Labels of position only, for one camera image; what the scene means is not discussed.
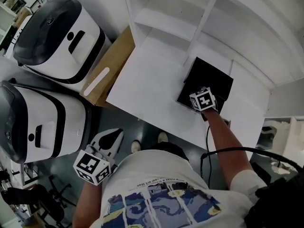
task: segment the white table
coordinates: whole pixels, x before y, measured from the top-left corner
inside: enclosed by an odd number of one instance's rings
[[[234,78],[221,115],[231,120],[231,130],[246,147],[255,147],[261,132],[269,90],[241,65],[203,44],[197,44],[185,66],[142,48],[135,48],[107,102],[206,149],[206,124],[200,114],[176,100],[188,70],[198,56]],[[215,150],[210,134],[209,150]]]

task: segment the white t-shirt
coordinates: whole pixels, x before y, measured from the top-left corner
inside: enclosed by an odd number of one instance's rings
[[[230,191],[210,190],[179,156],[145,150],[126,157],[109,178],[101,217],[91,228],[246,227],[244,217],[265,183],[254,171],[237,174]]]

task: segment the person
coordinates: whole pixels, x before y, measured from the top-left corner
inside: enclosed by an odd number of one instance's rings
[[[219,114],[207,109],[217,150],[241,147]],[[161,133],[159,143],[144,151],[132,143],[127,156],[102,187],[85,183],[73,228],[246,227],[244,217],[266,184],[252,170],[246,152],[221,152],[218,161],[229,190],[210,190],[191,168],[183,150]]]

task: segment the printed graphic on shirt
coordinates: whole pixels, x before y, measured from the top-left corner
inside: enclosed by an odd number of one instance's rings
[[[111,197],[102,228],[181,228],[221,212],[220,203],[212,196],[178,181],[154,179],[138,184],[129,195]]]

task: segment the white sleeve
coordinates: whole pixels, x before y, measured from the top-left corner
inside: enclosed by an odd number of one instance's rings
[[[255,204],[258,200],[256,190],[265,186],[265,182],[253,170],[244,170],[232,179],[230,190],[243,193]]]

